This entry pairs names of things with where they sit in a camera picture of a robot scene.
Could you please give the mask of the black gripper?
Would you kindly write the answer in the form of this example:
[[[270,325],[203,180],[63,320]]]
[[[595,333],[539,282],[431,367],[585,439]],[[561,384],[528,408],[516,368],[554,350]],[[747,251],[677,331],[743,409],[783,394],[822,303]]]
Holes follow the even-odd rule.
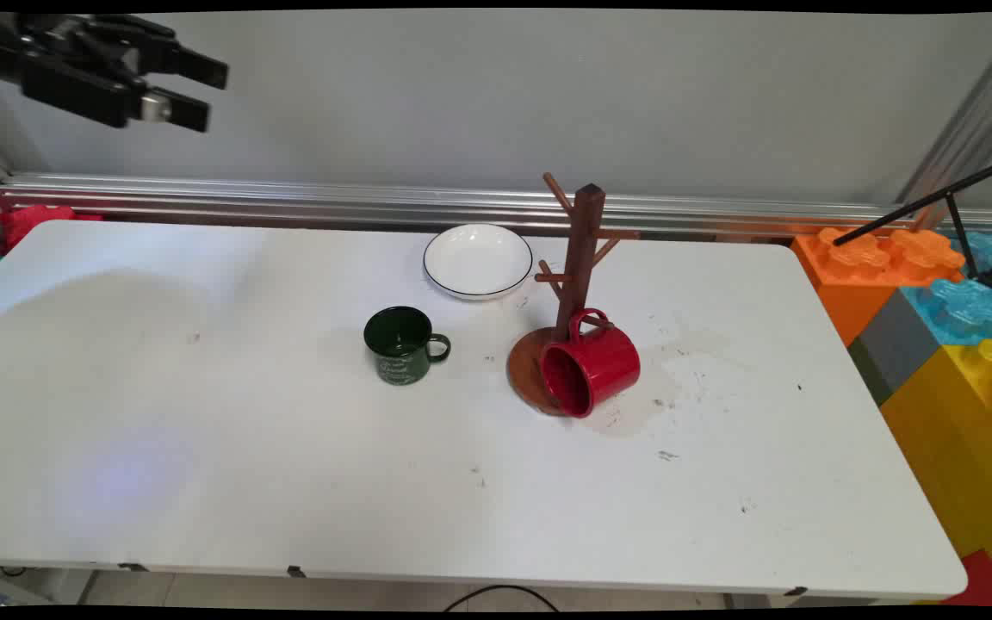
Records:
[[[134,119],[205,133],[208,103],[151,87],[142,59],[153,73],[227,86],[228,64],[174,43],[173,30],[142,17],[0,13],[0,81],[24,97],[115,128]]]

